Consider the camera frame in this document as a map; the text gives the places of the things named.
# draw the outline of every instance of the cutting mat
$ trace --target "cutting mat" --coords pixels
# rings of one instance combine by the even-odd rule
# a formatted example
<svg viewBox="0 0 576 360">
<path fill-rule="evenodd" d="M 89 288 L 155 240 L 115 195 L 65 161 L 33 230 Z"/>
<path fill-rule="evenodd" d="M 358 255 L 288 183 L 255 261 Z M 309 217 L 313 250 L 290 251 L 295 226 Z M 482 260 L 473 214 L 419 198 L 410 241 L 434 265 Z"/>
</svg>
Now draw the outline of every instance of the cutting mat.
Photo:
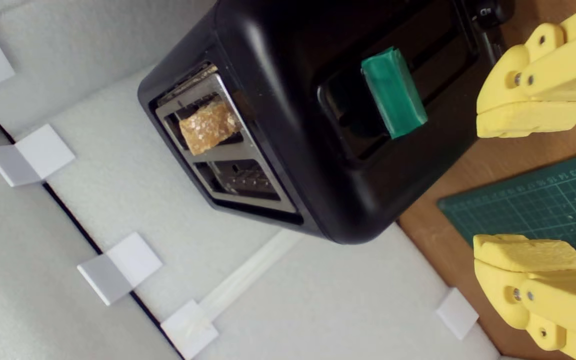
<svg viewBox="0 0 576 360">
<path fill-rule="evenodd" d="M 576 157 L 438 201 L 473 246 L 477 234 L 561 239 L 576 249 Z"/>
</svg>

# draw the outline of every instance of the toaster knob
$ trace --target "toaster knob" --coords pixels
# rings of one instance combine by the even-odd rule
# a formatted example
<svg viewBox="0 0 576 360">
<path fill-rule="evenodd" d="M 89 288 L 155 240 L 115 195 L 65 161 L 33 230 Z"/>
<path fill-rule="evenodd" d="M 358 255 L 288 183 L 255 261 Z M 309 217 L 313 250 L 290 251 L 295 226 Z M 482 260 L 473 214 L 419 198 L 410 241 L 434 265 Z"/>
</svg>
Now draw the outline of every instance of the toaster knob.
<svg viewBox="0 0 576 360">
<path fill-rule="evenodd" d="M 515 13 L 515 0 L 476 0 L 473 20 L 487 30 L 509 21 Z"/>
</svg>

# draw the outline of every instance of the bread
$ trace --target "bread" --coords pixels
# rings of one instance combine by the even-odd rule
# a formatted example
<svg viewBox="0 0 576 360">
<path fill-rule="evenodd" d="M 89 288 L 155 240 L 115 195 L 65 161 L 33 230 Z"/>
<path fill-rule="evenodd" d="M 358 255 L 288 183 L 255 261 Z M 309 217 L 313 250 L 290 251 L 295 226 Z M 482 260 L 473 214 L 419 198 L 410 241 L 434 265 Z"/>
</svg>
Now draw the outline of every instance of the bread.
<svg viewBox="0 0 576 360">
<path fill-rule="evenodd" d="M 179 121 L 179 128 L 192 155 L 199 155 L 240 131 L 242 125 L 228 105 L 217 97 Z"/>
</svg>

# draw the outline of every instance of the black toaster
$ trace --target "black toaster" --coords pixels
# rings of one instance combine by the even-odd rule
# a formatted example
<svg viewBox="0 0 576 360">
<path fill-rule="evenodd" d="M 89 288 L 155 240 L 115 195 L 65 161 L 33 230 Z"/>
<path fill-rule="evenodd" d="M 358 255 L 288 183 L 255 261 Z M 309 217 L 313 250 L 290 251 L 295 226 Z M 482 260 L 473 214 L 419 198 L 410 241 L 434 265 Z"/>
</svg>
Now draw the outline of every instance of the black toaster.
<svg viewBox="0 0 576 360">
<path fill-rule="evenodd" d="M 358 244 L 474 143 L 478 91 L 503 47 L 478 14 L 491 13 L 464 0 L 220 0 L 138 98 L 215 209 Z M 388 48 L 427 114 L 396 138 L 361 69 Z M 178 123 L 214 98 L 242 128 L 193 155 Z"/>
</svg>

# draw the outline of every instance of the wooden table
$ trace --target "wooden table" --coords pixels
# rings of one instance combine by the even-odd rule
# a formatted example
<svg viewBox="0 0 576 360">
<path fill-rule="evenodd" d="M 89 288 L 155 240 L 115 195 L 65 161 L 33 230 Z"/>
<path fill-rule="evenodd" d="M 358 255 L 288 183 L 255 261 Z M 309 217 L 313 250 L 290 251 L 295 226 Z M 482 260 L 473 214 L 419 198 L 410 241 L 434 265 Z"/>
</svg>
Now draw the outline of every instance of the wooden table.
<svg viewBox="0 0 576 360">
<path fill-rule="evenodd" d="M 576 0 L 516 0 L 512 21 L 503 26 L 510 45 L 523 43 L 541 23 L 560 23 L 576 12 Z M 444 217 L 440 198 L 516 176 L 576 156 L 576 126 L 569 131 L 515 139 L 480 139 L 400 217 L 400 226 L 451 287 L 477 310 L 479 323 L 498 350 L 530 360 L 569 359 L 543 351 L 523 330 L 515 330 L 490 305 L 475 278 L 473 249 Z"/>
</svg>

